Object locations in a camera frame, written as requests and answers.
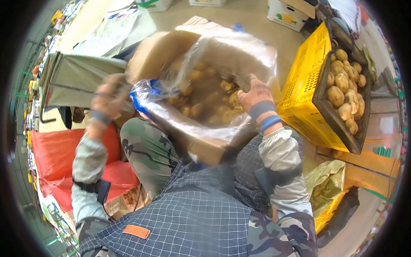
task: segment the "leg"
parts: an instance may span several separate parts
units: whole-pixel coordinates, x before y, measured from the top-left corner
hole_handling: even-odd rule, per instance
[[[155,124],[141,118],[128,120],[121,128],[120,137],[127,159],[153,199],[177,165],[173,145]]]

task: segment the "red sack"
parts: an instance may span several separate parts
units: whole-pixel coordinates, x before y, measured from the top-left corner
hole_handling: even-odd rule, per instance
[[[32,131],[31,142],[36,160],[40,191],[44,197],[53,195],[63,212],[72,207],[72,165],[74,150],[84,130],[64,130],[38,133]],[[107,202],[123,195],[139,185],[130,163],[120,160],[120,143],[116,129],[109,124],[103,136],[107,148],[107,163],[103,179],[111,182]]]
[[[34,158],[39,178],[58,181],[72,176],[74,150],[84,130],[56,132],[30,132]],[[109,124],[103,136],[108,157],[107,164],[120,160],[120,143],[113,124]]]
[[[103,178],[111,182],[107,202],[123,195],[139,185],[139,179],[132,170],[129,162],[116,161],[104,168]],[[40,179],[40,188],[44,197],[53,195],[63,212],[70,212],[72,207],[71,177],[59,181]]]

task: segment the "yellow crate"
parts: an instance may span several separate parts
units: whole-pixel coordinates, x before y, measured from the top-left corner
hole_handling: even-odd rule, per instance
[[[314,219],[315,232],[318,234],[331,220],[334,215],[334,211],[337,209],[344,195],[348,193],[348,190],[344,190],[333,202],[323,211],[323,213]]]
[[[312,144],[349,152],[312,103],[321,66],[331,50],[330,35],[323,22],[299,47],[277,113]]]

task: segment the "clear plastic bag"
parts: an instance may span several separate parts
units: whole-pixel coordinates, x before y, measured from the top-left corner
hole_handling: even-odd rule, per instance
[[[271,88],[275,102],[281,97],[277,51],[247,33],[225,30],[203,35],[184,57],[163,67],[159,79],[144,79],[133,86],[130,95],[136,109],[162,125],[213,144],[219,140],[230,144],[235,136],[256,132],[236,97],[239,89],[248,92],[249,74]],[[219,108],[224,104],[231,111],[223,108],[222,112]],[[210,125],[219,116],[223,122]]]

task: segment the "gray tarp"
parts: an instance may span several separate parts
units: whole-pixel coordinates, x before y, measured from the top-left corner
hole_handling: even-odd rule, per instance
[[[51,54],[46,61],[40,86],[46,106],[89,108],[102,79],[114,73],[124,73],[127,62],[114,58]]]

